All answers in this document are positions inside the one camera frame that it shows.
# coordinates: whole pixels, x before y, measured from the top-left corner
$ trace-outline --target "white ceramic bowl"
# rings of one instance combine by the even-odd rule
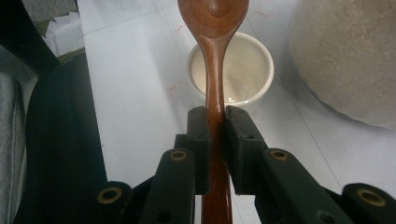
[[[198,45],[190,52],[188,62],[195,104],[205,105],[205,61]],[[274,62],[268,49],[254,37],[236,33],[227,48],[223,65],[225,105],[238,106],[252,114],[273,77]]]

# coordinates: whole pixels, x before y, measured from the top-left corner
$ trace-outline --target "white floor tile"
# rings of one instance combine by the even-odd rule
[[[289,34],[289,25],[299,0],[250,0],[247,20],[258,39],[270,51],[276,68],[280,68]]]
[[[193,107],[186,71],[161,11],[85,40],[107,176],[133,187],[186,132]]]
[[[160,0],[160,2],[163,8],[177,6],[177,0]]]
[[[78,10],[84,35],[160,8],[160,0],[78,1]]]

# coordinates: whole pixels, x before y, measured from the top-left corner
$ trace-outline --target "spoon handle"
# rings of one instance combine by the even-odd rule
[[[210,192],[203,196],[202,223],[233,223],[230,178],[224,160],[225,114],[222,66],[232,36],[198,41],[206,65],[206,113],[211,136]]]

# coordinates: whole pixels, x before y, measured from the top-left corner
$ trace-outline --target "wooden spoon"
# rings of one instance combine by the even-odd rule
[[[233,223],[230,179],[224,161],[225,51],[248,11],[248,0],[178,0],[181,16],[201,47],[206,66],[206,110],[212,140],[210,192],[203,196],[202,223]]]

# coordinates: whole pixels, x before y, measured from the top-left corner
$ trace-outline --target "black plastic bracket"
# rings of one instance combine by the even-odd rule
[[[268,146],[248,112],[241,108],[226,107],[226,129],[230,143],[227,165],[235,193],[254,195],[260,175],[254,161]]]
[[[192,223],[194,174],[194,154],[190,150],[175,148],[166,151],[138,223]]]

